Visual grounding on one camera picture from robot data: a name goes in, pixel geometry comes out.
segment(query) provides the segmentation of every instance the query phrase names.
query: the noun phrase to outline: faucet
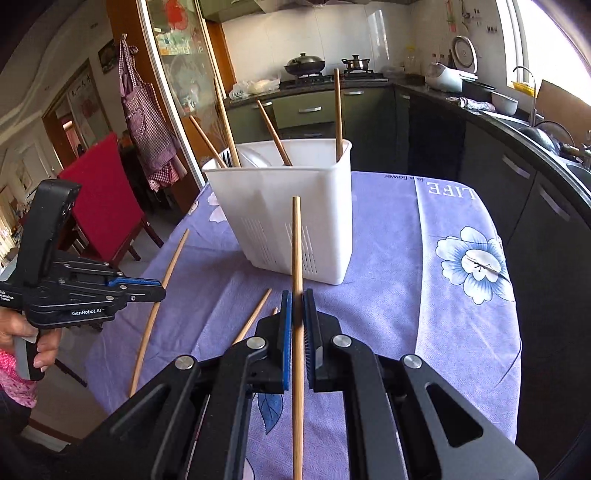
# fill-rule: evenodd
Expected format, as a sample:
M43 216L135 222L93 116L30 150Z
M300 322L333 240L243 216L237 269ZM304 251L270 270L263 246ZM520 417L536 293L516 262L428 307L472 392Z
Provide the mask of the faucet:
M517 65L517 67L515 67L513 69L513 71L516 71L517 69L524 69L526 72L528 72L531 75L532 80L534 81L534 104L531 107L531 112L530 112L530 127L534 127L535 126L535 116L537 115L537 111L535 109L535 78L534 78L534 74L531 73L531 70L527 67L524 67L523 65Z

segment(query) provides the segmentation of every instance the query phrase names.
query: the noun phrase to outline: pot lid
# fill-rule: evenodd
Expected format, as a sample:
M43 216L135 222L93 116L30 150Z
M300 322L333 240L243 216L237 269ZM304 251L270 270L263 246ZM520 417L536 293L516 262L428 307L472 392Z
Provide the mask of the pot lid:
M324 61L320 57L314 57L313 55L306 55L305 53L300 53L299 57L291 59L287 62L287 65L300 65L302 63L315 63L317 61Z
M476 73L478 61L474 44L468 37L457 36L452 40L452 57L458 70L468 73Z

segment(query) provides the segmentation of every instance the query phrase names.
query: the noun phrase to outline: pot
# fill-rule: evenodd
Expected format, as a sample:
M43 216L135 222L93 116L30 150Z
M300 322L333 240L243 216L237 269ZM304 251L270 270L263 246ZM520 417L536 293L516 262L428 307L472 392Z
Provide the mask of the pot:
M326 67L326 62L320 57L300 53L299 57L291 59L285 65L285 71L290 75L301 77L302 75L319 74L324 70L324 67Z
M347 65L347 72L352 72L354 70L369 70L369 59L359 59L359 55L353 55L353 59L347 60L342 59L342 62Z
M462 79L462 96L477 102L492 103L492 92L496 88L475 80Z

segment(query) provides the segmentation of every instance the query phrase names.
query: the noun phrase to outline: white plastic basket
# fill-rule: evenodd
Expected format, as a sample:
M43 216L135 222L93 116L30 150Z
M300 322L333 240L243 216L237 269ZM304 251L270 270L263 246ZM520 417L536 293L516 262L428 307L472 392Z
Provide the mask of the white plastic basket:
M271 167L205 164L213 191L247 259L291 274L291 198L301 197L304 278L338 285L353 251L351 142L335 162L336 140L282 141L293 167L284 167L272 141L243 144Z

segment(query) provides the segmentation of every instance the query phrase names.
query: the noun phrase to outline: person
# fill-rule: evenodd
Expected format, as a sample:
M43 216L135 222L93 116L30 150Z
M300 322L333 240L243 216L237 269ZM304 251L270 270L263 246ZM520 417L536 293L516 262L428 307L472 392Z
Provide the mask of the person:
M50 452L19 437L37 403L37 382L17 374L14 337L36 336L38 330L20 313L0 307L0 478L48 478ZM48 330L37 343L33 365L45 371L56 361L61 330Z

